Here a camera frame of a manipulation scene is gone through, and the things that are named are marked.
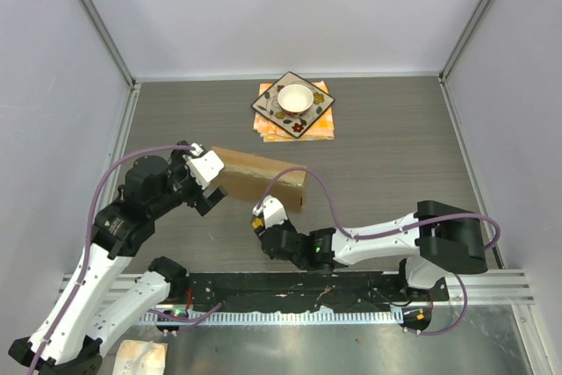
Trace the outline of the yellow utility knife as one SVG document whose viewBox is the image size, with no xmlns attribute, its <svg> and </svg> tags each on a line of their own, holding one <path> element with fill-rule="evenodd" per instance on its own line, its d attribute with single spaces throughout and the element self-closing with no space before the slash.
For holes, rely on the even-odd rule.
<svg viewBox="0 0 562 375">
<path fill-rule="evenodd" d="M 261 233 L 265 229 L 264 221 L 260 217 L 254 217 L 251 221 L 251 225 L 256 234 Z"/>
</svg>

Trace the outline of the brown cardboard express box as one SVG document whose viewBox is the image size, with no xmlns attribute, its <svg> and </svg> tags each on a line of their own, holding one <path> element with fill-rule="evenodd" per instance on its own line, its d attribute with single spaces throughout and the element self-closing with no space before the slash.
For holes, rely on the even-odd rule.
<svg viewBox="0 0 562 375">
<path fill-rule="evenodd" d="M 225 164 L 216 183 L 225 188 L 229 196 L 254 205 L 277 174 L 299 167 L 299 164 L 225 148 L 212 147 L 212 150 Z M 301 213 L 306 199 L 306 176 L 302 170 L 284 174 L 273 184 L 269 195 L 278 198 L 289 211 Z"/>
</svg>

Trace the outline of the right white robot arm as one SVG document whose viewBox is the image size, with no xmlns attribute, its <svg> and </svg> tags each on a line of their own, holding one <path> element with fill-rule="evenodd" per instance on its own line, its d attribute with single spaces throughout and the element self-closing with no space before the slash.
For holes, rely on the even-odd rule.
<svg viewBox="0 0 562 375">
<path fill-rule="evenodd" d="M 486 216 L 436 201 L 421 201 L 413 213 L 363 227 L 328 227 L 302 234 L 283 204 L 268 196 L 252 211 L 252 228 L 263 253 L 300 270 L 332 272 L 363 261 L 400 256 L 396 287 L 419 299 L 448 274 L 487 272 L 481 224 Z"/>
</svg>

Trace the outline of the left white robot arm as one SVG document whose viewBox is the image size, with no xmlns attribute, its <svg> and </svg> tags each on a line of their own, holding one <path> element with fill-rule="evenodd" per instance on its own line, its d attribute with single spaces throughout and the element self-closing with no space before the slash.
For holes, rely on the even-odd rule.
<svg viewBox="0 0 562 375">
<path fill-rule="evenodd" d="M 186 295 L 186 269 L 157 257 L 135 286 L 103 308 L 113 282 L 155 223 L 181 205 L 200 215 L 225 196 L 205 190 L 225 164 L 212 150 L 181 141 L 119 158 L 102 176 L 90 202 L 83 253 L 48 317 L 30 336 L 15 340 L 8 354 L 34 374 L 95 374 L 113 344 L 146 312 Z"/>
</svg>

